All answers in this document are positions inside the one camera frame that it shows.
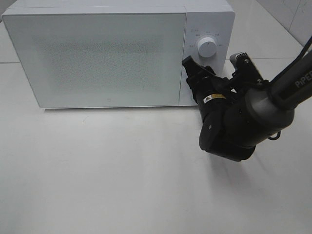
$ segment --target white tabletop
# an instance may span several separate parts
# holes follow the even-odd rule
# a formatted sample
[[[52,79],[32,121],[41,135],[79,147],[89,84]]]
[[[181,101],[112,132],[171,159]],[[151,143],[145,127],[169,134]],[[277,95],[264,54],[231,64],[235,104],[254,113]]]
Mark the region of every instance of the white tabletop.
[[[230,3],[229,54],[273,78],[301,46],[256,1]],[[312,100],[237,163],[200,150],[196,107],[40,109],[3,24],[0,63],[1,234],[311,233]]]

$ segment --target black cable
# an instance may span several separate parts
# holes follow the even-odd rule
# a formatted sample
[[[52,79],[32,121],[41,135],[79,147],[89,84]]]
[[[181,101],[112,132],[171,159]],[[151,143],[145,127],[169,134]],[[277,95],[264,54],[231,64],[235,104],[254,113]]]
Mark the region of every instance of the black cable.
[[[277,139],[279,139],[280,136],[281,136],[281,131],[279,131],[275,137],[269,137],[268,139],[269,140],[277,140]]]
[[[282,75],[284,75],[292,66],[294,66],[300,59],[302,59],[305,55],[305,53],[308,51],[309,47],[312,44],[312,36],[310,39],[307,41],[303,49],[301,50],[300,54],[296,57],[294,61],[291,62],[283,71],[281,71],[272,81],[271,83],[275,82],[278,80]]]

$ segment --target yellow warning sticker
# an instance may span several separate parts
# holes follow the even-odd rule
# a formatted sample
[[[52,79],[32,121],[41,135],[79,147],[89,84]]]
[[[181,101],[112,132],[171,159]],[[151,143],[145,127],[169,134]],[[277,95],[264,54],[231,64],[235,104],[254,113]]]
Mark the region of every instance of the yellow warning sticker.
[[[224,98],[224,99],[226,99],[226,97],[224,97],[224,95],[223,94],[211,94],[211,95],[209,95],[209,96],[206,96],[205,98],[204,98],[204,104],[206,104],[208,101],[210,101],[210,100],[212,100],[212,99],[215,99],[215,98]]]

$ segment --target white microwave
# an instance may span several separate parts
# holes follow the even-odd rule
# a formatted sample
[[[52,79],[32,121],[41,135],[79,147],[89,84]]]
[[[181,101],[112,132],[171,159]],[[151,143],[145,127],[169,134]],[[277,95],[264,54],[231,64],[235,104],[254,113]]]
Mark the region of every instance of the white microwave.
[[[41,108],[196,105],[187,56],[220,73],[225,0],[17,0],[2,15]]]

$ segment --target tile grout line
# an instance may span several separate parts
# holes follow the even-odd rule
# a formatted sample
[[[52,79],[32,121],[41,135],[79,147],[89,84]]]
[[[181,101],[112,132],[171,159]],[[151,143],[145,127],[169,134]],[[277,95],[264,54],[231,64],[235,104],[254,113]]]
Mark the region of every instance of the tile grout line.
[[[286,57],[286,58],[250,58],[252,60],[254,59],[295,59],[296,57]]]
[[[299,8],[299,6],[300,6],[300,4],[301,4],[301,1],[302,1],[302,0],[299,1],[299,4],[298,4],[298,6],[297,6],[297,9],[296,9],[296,11],[295,11],[295,13],[294,13],[294,15],[293,15],[292,22],[291,22],[291,24],[290,24],[290,26],[289,26],[289,29],[288,29],[288,32],[289,32],[289,33],[290,33],[290,30],[291,30],[291,27],[292,27],[294,18],[295,18],[296,14],[297,14],[298,8]]]
[[[16,64],[16,63],[20,63],[20,62],[0,62],[0,64]]]

